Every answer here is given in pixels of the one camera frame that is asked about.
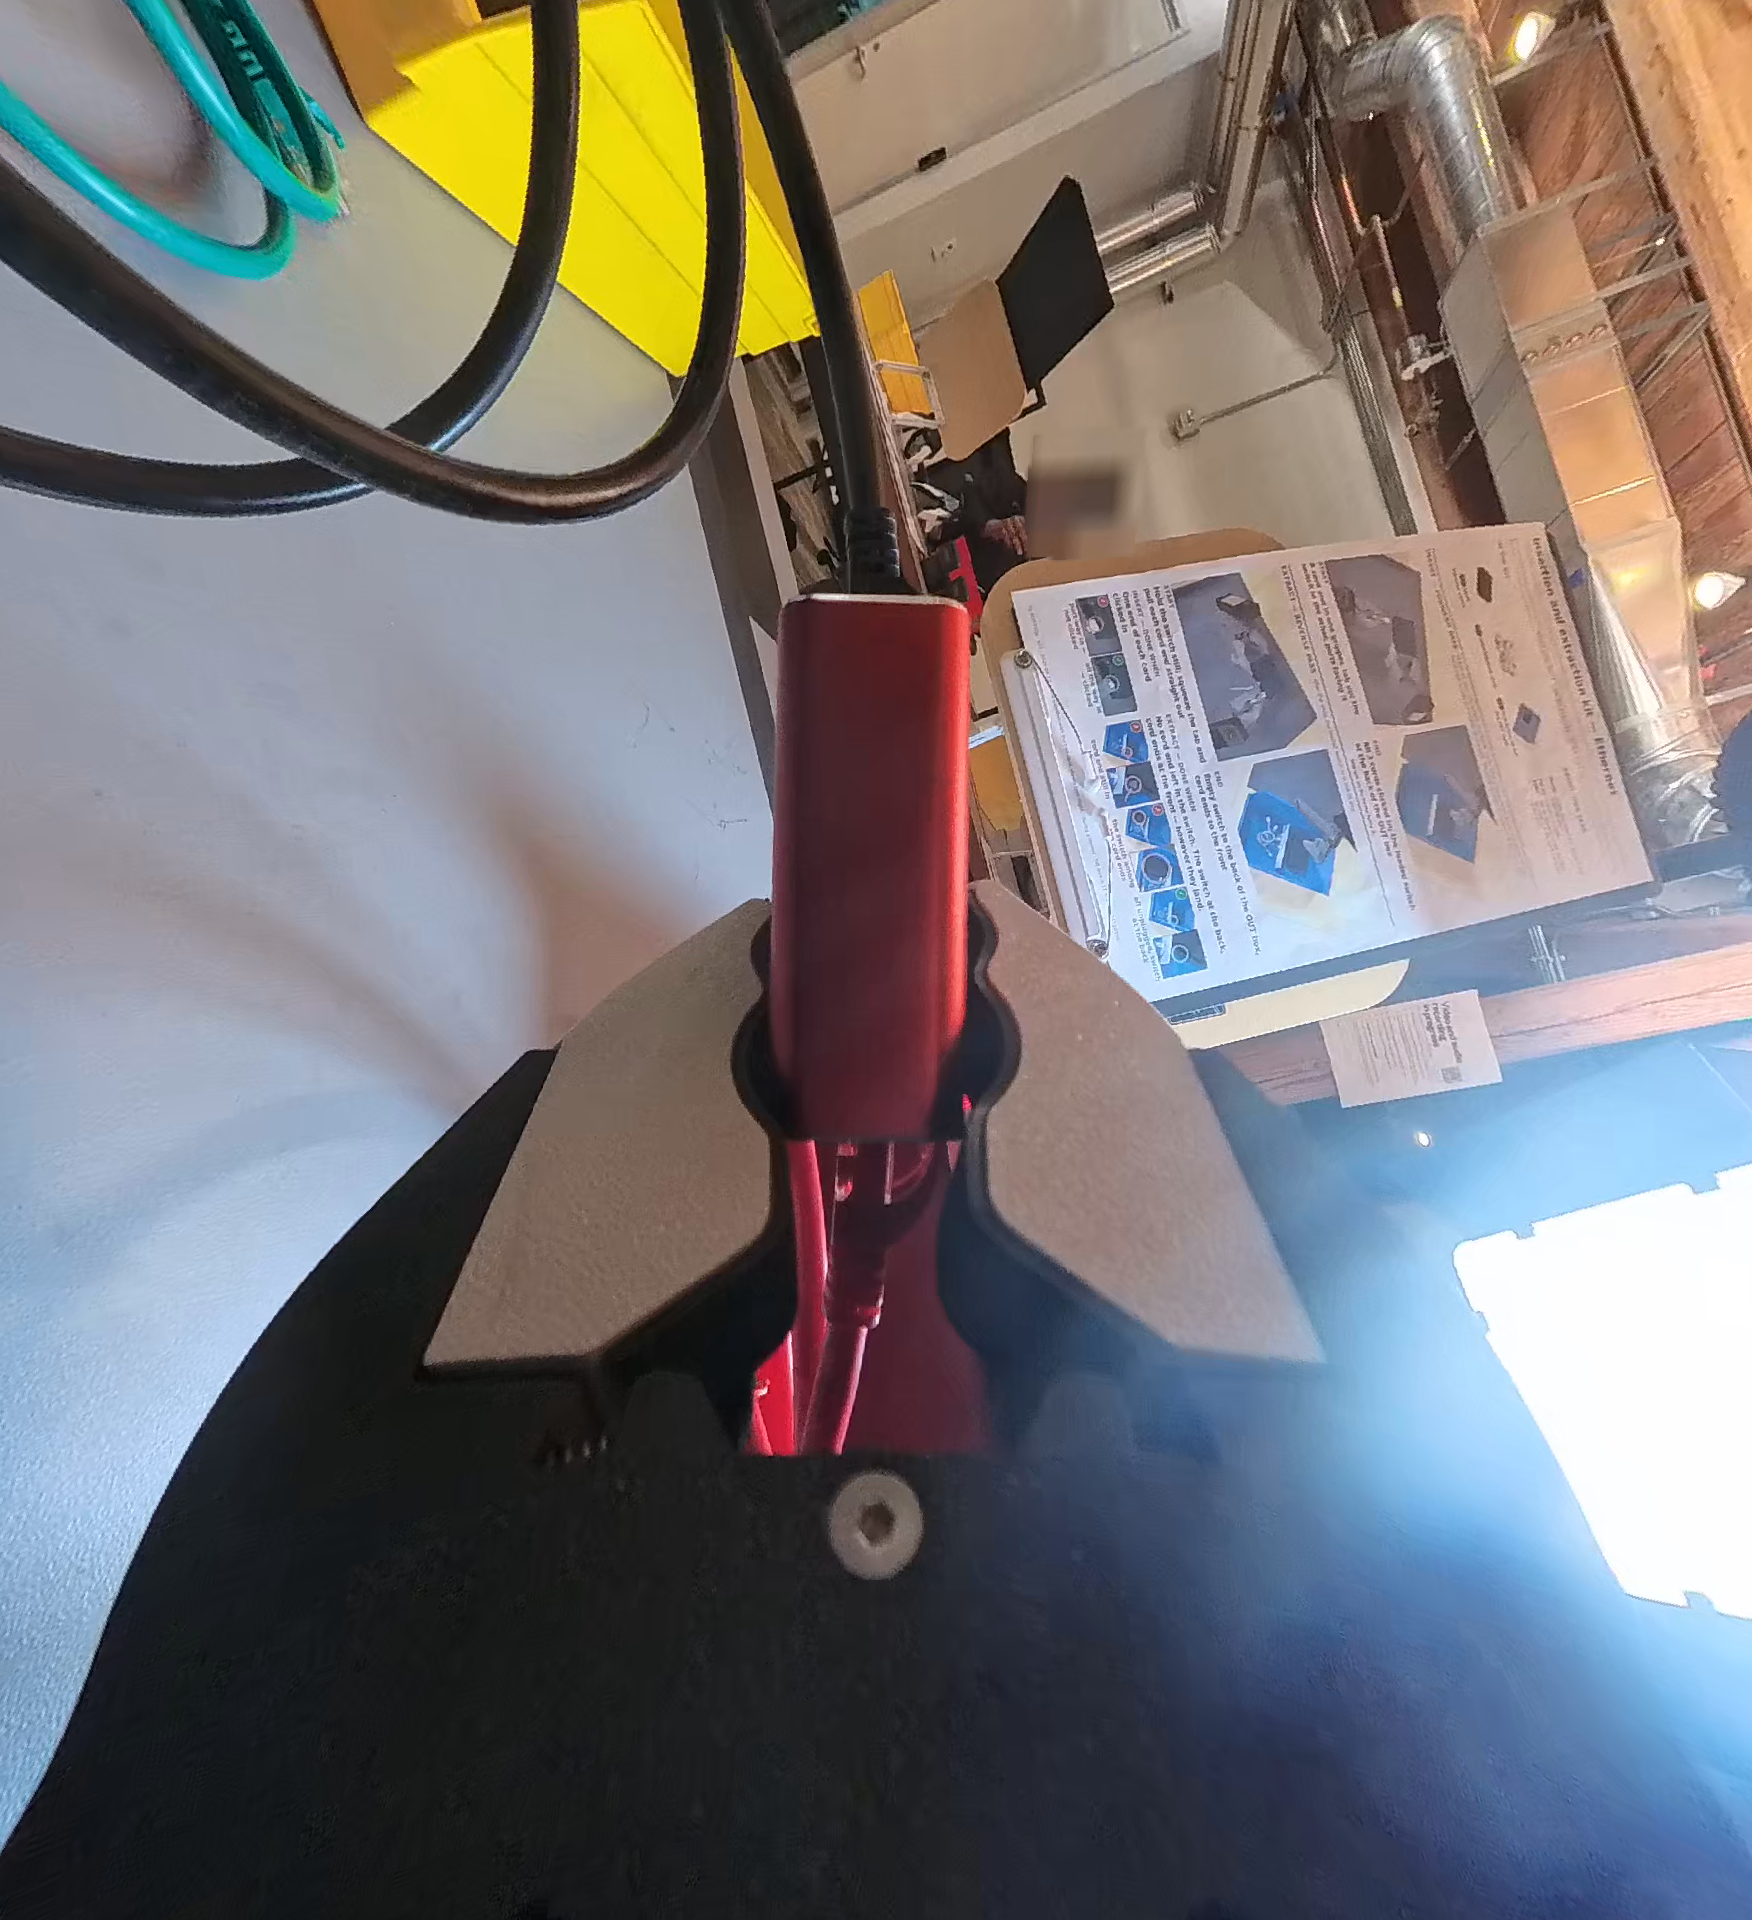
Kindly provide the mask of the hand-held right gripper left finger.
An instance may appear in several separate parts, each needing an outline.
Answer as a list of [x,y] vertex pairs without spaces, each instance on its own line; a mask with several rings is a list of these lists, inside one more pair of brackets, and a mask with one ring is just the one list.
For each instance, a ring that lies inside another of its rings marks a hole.
[[551,1061],[423,1374],[599,1374],[766,1231],[766,1134],[741,1100],[766,896],[617,980]]

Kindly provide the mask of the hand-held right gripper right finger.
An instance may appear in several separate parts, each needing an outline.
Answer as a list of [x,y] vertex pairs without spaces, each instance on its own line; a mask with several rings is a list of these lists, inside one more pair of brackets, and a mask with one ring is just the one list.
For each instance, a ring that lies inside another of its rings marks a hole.
[[1073,1313],[1175,1357],[1317,1363],[1317,1326],[1175,1019],[1022,888],[964,896],[977,989],[1006,1019],[1006,1068],[964,1115],[977,1224]]

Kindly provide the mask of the red plastic bin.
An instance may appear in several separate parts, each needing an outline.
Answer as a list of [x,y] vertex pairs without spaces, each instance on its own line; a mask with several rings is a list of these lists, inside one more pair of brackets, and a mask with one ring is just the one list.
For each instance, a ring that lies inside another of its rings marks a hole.
[[791,1335],[753,1374],[748,1455],[977,1455],[981,1363],[938,1296],[952,1143],[786,1143]]

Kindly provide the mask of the red ethernet adapter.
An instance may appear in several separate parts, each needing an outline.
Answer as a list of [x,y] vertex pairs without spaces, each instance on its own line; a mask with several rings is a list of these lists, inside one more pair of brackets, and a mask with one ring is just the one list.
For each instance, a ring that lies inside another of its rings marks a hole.
[[780,619],[766,1061],[800,1143],[938,1143],[964,1031],[964,609]]

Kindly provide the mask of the yellow plastic bin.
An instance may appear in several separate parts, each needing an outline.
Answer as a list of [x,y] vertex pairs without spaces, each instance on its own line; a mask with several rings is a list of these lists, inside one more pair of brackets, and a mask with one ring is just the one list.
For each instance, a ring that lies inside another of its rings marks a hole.
[[[312,0],[331,52],[384,146],[516,241],[534,146],[534,25],[516,0]],[[748,304],[741,352],[817,338],[807,268],[741,84]],[[554,284],[665,372],[701,326],[708,195],[689,25],[667,0],[580,8],[580,185]]]

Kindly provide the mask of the small white paper note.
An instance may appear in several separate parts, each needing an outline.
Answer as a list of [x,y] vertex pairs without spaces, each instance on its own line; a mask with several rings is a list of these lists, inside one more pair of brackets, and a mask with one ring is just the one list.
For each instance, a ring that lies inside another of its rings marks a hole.
[[1344,1115],[1499,1085],[1476,989],[1360,1004],[1317,1019],[1317,1036]]

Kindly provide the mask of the studio light panel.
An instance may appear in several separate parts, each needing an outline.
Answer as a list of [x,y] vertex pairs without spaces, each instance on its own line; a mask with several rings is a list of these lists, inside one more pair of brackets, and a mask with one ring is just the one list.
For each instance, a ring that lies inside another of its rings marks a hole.
[[1752,1165],[1476,1231],[1453,1283],[1614,1585],[1752,1620]]

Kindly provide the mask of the small yellow parts bin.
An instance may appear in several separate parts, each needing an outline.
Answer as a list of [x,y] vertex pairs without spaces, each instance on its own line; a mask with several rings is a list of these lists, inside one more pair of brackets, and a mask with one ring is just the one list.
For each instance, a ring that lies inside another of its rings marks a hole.
[[913,354],[902,273],[859,284],[859,338],[872,338],[882,406],[904,414],[904,421],[930,421],[930,389],[913,372],[924,354]]

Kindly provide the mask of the black board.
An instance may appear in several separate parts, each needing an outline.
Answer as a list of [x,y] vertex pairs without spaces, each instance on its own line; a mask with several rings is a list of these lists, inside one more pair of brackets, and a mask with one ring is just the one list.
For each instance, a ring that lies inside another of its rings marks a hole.
[[1073,175],[1060,175],[1037,225],[1006,255],[997,299],[1006,299],[1022,389],[1047,399],[1067,352],[1084,352],[1109,313],[1098,222]]

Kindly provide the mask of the silver air duct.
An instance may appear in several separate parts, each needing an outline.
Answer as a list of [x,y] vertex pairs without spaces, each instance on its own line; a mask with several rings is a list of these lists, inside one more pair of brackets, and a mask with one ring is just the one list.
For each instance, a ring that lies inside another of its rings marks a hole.
[[1328,96],[1344,120],[1409,113],[1453,241],[1520,212],[1517,146],[1496,96],[1488,46],[1462,15],[1415,15],[1328,52]]

